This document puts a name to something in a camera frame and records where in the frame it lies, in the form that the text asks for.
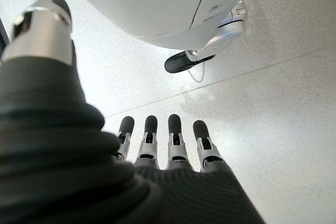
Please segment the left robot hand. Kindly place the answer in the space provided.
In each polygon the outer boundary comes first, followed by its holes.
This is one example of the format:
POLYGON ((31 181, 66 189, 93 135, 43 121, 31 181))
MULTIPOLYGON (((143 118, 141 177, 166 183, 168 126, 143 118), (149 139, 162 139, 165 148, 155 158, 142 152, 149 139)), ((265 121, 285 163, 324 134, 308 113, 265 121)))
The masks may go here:
POLYGON ((1 223, 263 223, 207 125, 193 124, 201 170, 181 119, 168 120, 167 168, 148 116, 127 161, 134 119, 117 134, 86 102, 65 0, 37 0, 14 22, 1 56, 1 223))

